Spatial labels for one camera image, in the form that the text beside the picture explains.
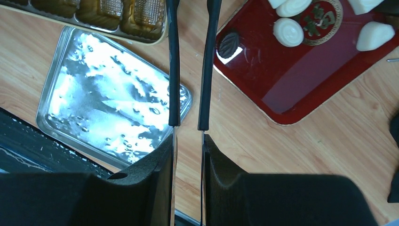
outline white object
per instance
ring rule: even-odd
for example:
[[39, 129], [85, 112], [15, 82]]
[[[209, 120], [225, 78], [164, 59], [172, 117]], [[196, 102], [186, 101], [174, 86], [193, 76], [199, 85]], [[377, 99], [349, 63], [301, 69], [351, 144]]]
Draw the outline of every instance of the white object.
[[366, 24], [360, 31], [356, 48], [359, 51], [371, 51], [379, 48], [395, 36], [391, 25], [378, 22]]
[[348, 0], [356, 15], [370, 12], [384, 0]]
[[272, 8], [277, 8], [281, 6], [287, 0], [268, 0]]
[[287, 0], [280, 5], [276, 12], [280, 17], [296, 16], [307, 9], [312, 0]]
[[274, 23], [273, 34], [286, 47], [299, 46], [304, 39], [302, 27], [297, 21], [280, 18]]

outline black cloth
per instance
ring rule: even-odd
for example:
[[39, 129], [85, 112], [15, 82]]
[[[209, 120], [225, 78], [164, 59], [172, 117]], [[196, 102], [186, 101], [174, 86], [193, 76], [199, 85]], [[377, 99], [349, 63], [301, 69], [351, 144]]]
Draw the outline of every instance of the black cloth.
[[[399, 146], [399, 114], [396, 115], [390, 124], [389, 129], [393, 139], [396, 141], [396, 144]], [[395, 175], [393, 176], [391, 182], [391, 193], [388, 196], [389, 203], [398, 203], [399, 202], [399, 171], [396, 170]]]

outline mooncake packaging tray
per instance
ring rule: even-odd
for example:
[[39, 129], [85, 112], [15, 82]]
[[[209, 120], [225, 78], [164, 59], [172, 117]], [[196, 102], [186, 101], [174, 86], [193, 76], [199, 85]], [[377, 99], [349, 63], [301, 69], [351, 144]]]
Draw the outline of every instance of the mooncake packaging tray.
[[[47, 135], [122, 169], [172, 131], [168, 75], [120, 44], [72, 27], [61, 33], [40, 98]], [[192, 95], [180, 87], [181, 118]]]
[[165, 0], [0, 0], [0, 7], [146, 45], [168, 32]]
[[299, 122], [399, 45], [396, 34], [376, 50], [357, 51], [364, 25], [389, 21], [375, 11], [355, 15], [347, 0], [313, 0], [292, 17], [305, 34], [297, 47], [277, 41], [279, 18], [268, 0], [248, 0], [219, 30], [217, 43], [235, 32], [239, 45], [227, 59], [217, 50], [215, 69], [280, 125]]

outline gold plastic tray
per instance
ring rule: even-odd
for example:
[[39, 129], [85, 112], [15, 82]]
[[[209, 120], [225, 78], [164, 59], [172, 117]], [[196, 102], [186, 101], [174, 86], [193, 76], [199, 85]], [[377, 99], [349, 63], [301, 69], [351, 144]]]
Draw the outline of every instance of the gold plastic tray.
[[165, 0], [0, 0], [0, 7], [146, 45], [168, 31]]

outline plastic insert tray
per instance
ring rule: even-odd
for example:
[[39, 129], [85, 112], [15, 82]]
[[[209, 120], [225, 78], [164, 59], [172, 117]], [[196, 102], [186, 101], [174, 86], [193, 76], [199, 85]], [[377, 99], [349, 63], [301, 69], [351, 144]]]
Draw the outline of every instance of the plastic insert tray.
[[168, 32], [165, 0], [0, 0], [0, 7], [147, 45]]
[[239, 33], [239, 48], [229, 59], [215, 53], [215, 68], [274, 122], [294, 124], [314, 111], [399, 45], [399, 35], [374, 51], [359, 52], [356, 43], [370, 21], [384, 15], [355, 15], [347, 0], [313, 0], [299, 16], [305, 41], [282, 46], [273, 35], [279, 19], [268, 0], [248, 0], [217, 35]]

